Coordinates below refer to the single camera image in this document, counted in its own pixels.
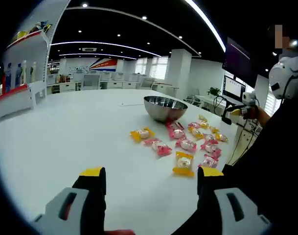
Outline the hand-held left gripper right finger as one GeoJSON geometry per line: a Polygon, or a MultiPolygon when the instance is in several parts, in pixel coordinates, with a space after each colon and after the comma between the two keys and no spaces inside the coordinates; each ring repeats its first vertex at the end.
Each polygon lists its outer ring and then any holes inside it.
{"type": "Polygon", "coordinates": [[[265,235],[271,222],[239,188],[227,188],[225,176],[197,171],[197,208],[176,235],[265,235]]]}

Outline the person's left hand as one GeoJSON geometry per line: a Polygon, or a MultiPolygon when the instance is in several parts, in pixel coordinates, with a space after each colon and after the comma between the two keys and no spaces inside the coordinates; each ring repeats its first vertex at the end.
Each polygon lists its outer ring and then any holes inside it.
{"type": "Polygon", "coordinates": [[[104,235],[135,235],[133,230],[113,230],[105,231],[104,235]]]}

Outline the person's right hand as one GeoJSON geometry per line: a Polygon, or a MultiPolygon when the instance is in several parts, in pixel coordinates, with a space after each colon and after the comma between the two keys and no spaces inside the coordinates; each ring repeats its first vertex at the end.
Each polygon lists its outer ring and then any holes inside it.
{"type": "Polygon", "coordinates": [[[259,117],[259,107],[254,105],[254,106],[250,106],[249,108],[245,109],[243,111],[243,119],[247,120],[247,119],[258,119],[259,117]]]}

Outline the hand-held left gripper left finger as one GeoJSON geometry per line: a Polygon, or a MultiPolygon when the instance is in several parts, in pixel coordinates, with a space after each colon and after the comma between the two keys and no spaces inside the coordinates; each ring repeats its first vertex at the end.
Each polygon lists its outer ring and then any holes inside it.
{"type": "Polygon", "coordinates": [[[105,168],[86,169],[46,204],[32,226],[41,235],[103,235],[105,196],[105,168]]]}

